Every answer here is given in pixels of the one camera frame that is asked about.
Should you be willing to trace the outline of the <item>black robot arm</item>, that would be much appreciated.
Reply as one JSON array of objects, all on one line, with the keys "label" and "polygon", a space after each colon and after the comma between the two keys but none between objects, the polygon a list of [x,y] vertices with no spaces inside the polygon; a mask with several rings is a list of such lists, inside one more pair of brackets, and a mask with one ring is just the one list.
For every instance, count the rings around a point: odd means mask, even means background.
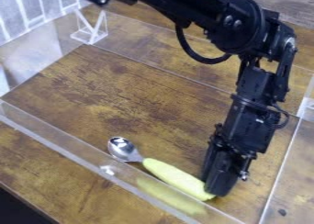
[{"label": "black robot arm", "polygon": [[[111,0],[87,1],[105,6]],[[231,109],[210,137],[202,167],[205,191],[225,196],[247,179],[251,161],[290,120],[278,104],[290,92],[294,30],[254,0],[118,1],[142,2],[173,21],[181,46],[195,61],[217,64],[233,55],[241,60]]]}]

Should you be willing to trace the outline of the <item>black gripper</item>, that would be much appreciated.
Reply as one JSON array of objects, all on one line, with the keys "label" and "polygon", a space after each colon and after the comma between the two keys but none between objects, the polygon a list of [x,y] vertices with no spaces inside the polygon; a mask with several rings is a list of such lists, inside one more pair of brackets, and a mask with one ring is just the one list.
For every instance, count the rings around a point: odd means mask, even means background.
[{"label": "black gripper", "polygon": [[226,196],[238,181],[249,178],[249,167],[259,153],[266,153],[276,131],[284,129],[290,114],[273,104],[231,95],[231,108],[223,124],[217,124],[209,140],[202,166],[205,191]]}]

